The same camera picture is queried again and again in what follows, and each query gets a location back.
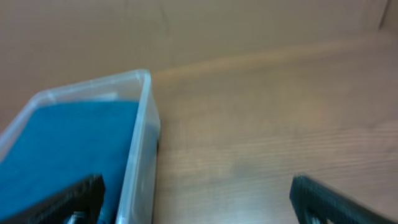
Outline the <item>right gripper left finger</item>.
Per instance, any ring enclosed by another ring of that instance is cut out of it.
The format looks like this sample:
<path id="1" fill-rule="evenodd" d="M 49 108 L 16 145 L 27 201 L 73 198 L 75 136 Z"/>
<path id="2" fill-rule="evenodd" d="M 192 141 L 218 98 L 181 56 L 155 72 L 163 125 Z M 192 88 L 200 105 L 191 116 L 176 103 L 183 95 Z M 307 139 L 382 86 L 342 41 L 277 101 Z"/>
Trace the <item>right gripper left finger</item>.
<path id="1" fill-rule="evenodd" d="M 104 202 L 104 193 L 103 176 L 89 175 L 1 223 L 53 224 L 71 221 L 96 224 Z"/>

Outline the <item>blue denim cloth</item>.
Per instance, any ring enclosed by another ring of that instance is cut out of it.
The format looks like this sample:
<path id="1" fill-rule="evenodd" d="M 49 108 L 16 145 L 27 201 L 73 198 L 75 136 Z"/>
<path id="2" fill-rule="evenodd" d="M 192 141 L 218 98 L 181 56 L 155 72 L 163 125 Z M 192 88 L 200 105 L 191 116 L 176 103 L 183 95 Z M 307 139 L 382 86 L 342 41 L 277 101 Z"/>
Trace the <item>blue denim cloth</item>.
<path id="1" fill-rule="evenodd" d="M 1 219 L 101 174 L 106 190 L 99 222 L 113 223 L 138 106 L 86 101 L 35 110 L 1 162 Z"/>

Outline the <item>clear plastic container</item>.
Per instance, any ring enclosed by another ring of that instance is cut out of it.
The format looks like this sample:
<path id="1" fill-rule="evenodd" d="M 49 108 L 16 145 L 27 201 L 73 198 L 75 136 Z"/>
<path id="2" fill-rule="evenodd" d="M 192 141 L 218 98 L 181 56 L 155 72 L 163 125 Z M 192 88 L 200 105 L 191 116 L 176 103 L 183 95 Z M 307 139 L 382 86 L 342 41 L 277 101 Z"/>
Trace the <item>clear plastic container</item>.
<path id="1" fill-rule="evenodd" d="M 39 92 L 28 101 L 1 135 L 1 162 L 35 110 L 86 101 L 138 103 L 118 210 L 113 223 L 150 223 L 154 203 L 160 118 L 148 70 L 133 70 Z"/>

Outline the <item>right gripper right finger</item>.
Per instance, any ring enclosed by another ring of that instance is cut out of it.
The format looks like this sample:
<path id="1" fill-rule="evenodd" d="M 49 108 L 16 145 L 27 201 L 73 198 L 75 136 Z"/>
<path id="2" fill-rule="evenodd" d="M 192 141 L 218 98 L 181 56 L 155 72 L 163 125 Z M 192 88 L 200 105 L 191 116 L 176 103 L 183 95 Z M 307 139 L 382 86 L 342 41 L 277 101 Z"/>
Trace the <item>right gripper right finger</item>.
<path id="1" fill-rule="evenodd" d="M 300 224 L 396 224 L 307 175 L 292 179 L 289 194 Z"/>

